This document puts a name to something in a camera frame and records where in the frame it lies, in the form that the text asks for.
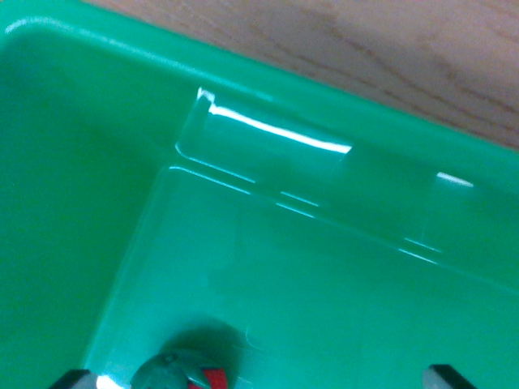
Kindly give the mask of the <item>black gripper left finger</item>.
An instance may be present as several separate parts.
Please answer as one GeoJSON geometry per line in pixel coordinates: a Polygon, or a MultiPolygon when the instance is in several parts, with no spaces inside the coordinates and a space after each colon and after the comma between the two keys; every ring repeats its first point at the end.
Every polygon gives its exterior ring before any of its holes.
{"type": "Polygon", "coordinates": [[[68,370],[49,389],[96,389],[97,375],[90,370],[68,370]]]}

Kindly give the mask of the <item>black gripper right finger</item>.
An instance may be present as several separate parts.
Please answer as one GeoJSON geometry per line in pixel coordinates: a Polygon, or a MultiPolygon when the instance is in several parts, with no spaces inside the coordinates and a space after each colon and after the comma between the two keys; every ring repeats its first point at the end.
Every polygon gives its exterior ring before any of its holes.
{"type": "Polygon", "coordinates": [[[475,389],[472,384],[461,373],[451,365],[430,365],[422,373],[423,389],[475,389]]]}

